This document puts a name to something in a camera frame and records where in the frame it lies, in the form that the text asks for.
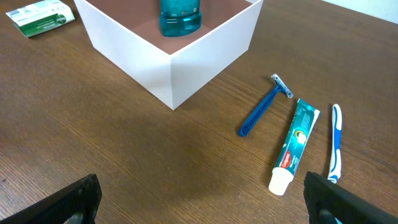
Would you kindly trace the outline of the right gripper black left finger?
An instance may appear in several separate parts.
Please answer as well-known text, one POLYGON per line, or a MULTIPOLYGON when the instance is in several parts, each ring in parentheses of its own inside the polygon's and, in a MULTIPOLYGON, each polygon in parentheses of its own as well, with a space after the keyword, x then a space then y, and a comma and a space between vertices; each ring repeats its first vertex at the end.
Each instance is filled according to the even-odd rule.
POLYGON ((41 201, 1 220, 1 224, 94 224, 102 192, 96 174, 68 185, 41 201))

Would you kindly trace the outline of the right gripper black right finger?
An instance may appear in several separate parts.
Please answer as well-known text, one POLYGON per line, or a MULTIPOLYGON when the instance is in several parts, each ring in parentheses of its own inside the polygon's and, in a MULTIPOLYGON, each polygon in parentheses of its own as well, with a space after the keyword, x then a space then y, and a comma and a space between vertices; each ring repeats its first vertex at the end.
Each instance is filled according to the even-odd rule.
POLYGON ((315 172, 307 172, 303 195, 311 224, 397 223, 397 217, 315 172))

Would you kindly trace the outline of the green white soap bar box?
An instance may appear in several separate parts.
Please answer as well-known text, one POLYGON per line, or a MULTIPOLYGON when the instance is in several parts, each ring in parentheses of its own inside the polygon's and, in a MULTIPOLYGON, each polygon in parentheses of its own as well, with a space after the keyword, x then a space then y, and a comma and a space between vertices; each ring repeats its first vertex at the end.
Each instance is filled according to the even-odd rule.
POLYGON ((63 26, 75 20, 69 6, 59 0, 44 0, 6 12, 27 38, 63 26))

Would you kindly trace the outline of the teal mouthwash bottle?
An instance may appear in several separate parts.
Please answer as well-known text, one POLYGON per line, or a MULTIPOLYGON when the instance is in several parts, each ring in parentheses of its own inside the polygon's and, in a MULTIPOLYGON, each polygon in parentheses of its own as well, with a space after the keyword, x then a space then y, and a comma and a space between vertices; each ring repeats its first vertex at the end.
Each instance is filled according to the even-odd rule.
POLYGON ((160 31, 165 37, 181 37, 201 27, 200 0, 160 0, 160 31))

